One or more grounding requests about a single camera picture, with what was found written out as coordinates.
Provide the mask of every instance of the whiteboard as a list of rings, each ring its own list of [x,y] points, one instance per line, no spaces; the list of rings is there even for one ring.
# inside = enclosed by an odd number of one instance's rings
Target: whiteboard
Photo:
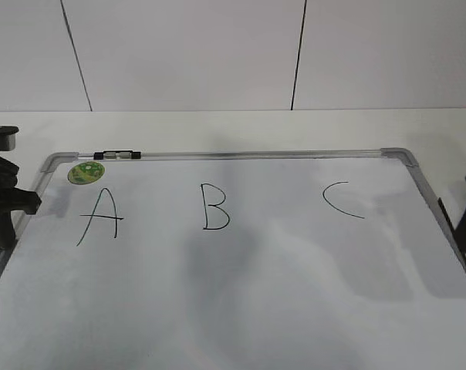
[[[0,279],[0,368],[466,369],[466,273],[400,160],[101,163],[58,166]]]

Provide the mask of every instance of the white table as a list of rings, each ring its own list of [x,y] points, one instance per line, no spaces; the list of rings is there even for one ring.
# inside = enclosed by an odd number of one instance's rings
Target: white table
[[[17,147],[4,157],[20,166],[29,188],[51,153],[98,150],[231,152],[412,151],[456,224],[466,205],[466,109],[375,109],[282,112],[0,113],[18,126]]]

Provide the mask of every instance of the black marker writing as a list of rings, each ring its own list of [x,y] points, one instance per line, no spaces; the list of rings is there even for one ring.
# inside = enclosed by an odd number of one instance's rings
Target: black marker writing
[[[221,194],[223,194],[223,200],[221,202],[219,202],[219,203],[216,203],[216,204],[208,203],[205,200],[205,198],[206,198],[205,192],[204,192],[205,187],[210,187],[212,189],[219,190],[221,192]],[[216,187],[215,185],[211,184],[211,183],[202,183],[201,184],[201,190],[202,190],[202,200],[204,201],[204,213],[205,213],[204,230],[220,230],[220,229],[224,229],[225,227],[228,226],[228,224],[230,223],[230,220],[231,220],[230,215],[225,210],[223,210],[221,207],[219,207],[226,201],[225,192],[223,190],[221,190],[220,188]],[[228,221],[226,221],[226,224],[224,224],[221,227],[209,227],[208,207],[220,210],[223,214],[225,214],[226,217],[228,218]]]
[[[353,217],[356,217],[356,218],[361,218],[362,220],[365,220],[365,217],[361,217],[361,216],[357,216],[356,214],[350,214],[348,212],[345,212],[344,210],[340,210],[338,207],[336,207],[334,204],[332,204],[331,202],[329,202],[326,198],[326,191],[330,188],[330,187],[334,187],[335,185],[338,185],[340,183],[348,183],[348,181],[340,181],[338,183],[331,183],[326,189],[324,189],[324,191],[322,192],[322,197],[324,198],[324,200],[328,203],[328,205],[330,205],[332,208],[334,208],[335,210],[338,210],[339,212],[341,212],[342,214],[347,214],[348,216],[353,216]]]
[[[106,191],[110,195],[111,202],[113,203],[113,212],[115,213],[114,217],[102,216],[102,215],[96,214],[97,205],[100,203],[101,196],[103,195],[103,191]],[[123,218],[117,216],[116,211],[117,211],[117,206],[115,204],[115,200],[113,199],[113,195],[112,195],[112,193],[110,192],[110,190],[107,187],[104,187],[103,189],[101,189],[100,195],[97,197],[96,204],[94,204],[93,212],[91,214],[81,214],[81,216],[89,216],[90,219],[89,219],[89,222],[87,223],[87,226],[86,226],[86,229],[84,230],[84,233],[82,234],[82,237],[80,237],[80,240],[77,243],[77,247],[82,243],[82,241],[84,240],[84,237],[86,237],[87,231],[89,230],[89,226],[91,226],[91,222],[93,222],[94,217],[110,218],[112,220],[115,220],[115,235],[114,235],[114,238],[116,239],[117,235],[118,235],[118,221],[123,219]]]

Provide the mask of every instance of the round sticker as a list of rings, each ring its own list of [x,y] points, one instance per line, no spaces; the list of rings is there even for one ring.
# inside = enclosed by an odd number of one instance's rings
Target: round sticker
[[[68,179],[75,185],[86,185],[98,181],[104,175],[104,166],[98,162],[80,163],[69,171]]]

